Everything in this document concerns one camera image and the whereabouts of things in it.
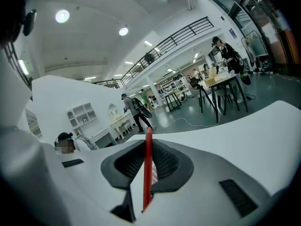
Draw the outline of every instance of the gray floor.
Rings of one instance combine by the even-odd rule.
[[[226,115],[222,115],[219,111],[220,122],[224,124],[230,121],[237,120],[251,113],[254,113],[277,100],[286,101],[297,108],[301,108],[301,79],[284,75],[253,75],[251,77],[252,84],[245,86],[242,84],[245,93],[256,96],[254,100],[247,100],[248,110],[246,112],[244,103],[240,103],[240,111],[237,110],[235,104],[227,103]],[[149,119],[152,127],[157,127],[154,130],[154,134],[160,133],[175,133],[196,129],[204,129],[207,127],[194,127],[185,122],[185,120],[178,120],[179,118],[185,118],[192,125],[215,125],[216,120],[214,116],[214,110],[206,101],[203,104],[203,113],[198,104],[198,98],[191,98],[182,103],[181,109],[169,112],[168,107],[159,107],[152,113],[152,118]],[[125,135],[124,140],[118,140],[118,143],[126,142],[131,136],[138,134],[137,126]]]

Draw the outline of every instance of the black slot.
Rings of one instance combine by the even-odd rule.
[[[219,184],[242,217],[257,209],[257,205],[248,197],[248,195],[237,185],[233,179],[219,182]]]
[[[71,161],[64,161],[62,162],[63,167],[68,168],[68,167],[72,167],[78,164],[83,163],[84,161],[81,159],[75,159],[75,160],[71,160]]]

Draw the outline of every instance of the ceiling light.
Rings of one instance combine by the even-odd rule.
[[[24,61],[22,59],[18,60],[18,63],[25,75],[29,75],[27,68],[25,67]]]
[[[150,42],[148,42],[148,41],[144,41],[144,43],[146,43],[149,46],[152,46],[152,44]]]
[[[95,79],[96,78],[96,76],[93,76],[93,77],[87,77],[87,78],[85,78],[85,80],[91,80],[91,79]]]
[[[70,17],[70,14],[67,10],[60,10],[57,12],[55,19],[58,23],[62,24],[66,22]]]
[[[124,36],[124,35],[126,35],[127,33],[128,33],[128,29],[127,29],[127,28],[122,28],[122,29],[119,30],[119,34],[120,34],[121,36]]]

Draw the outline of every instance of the red stick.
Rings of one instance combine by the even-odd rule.
[[[145,136],[143,211],[151,202],[151,177],[152,177],[152,131],[151,128],[148,127]]]

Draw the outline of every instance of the white desk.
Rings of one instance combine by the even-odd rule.
[[[300,163],[300,128],[301,111],[277,101],[220,126],[153,135],[153,138],[217,154],[249,174],[273,195],[289,185]],[[145,139],[145,135],[132,136],[128,141],[138,139]]]
[[[129,123],[131,124],[131,126],[133,128],[133,124],[131,121],[134,121],[134,119],[132,117],[132,114],[129,111],[126,112],[124,115],[118,117],[112,124],[110,124],[110,126],[112,128],[116,129],[116,131],[119,133],[119,135],[122,139],[124,139],[124,136],[123,136],[123,133],[120,131],[119,127],[121,127],[127,121],[129,121]]]

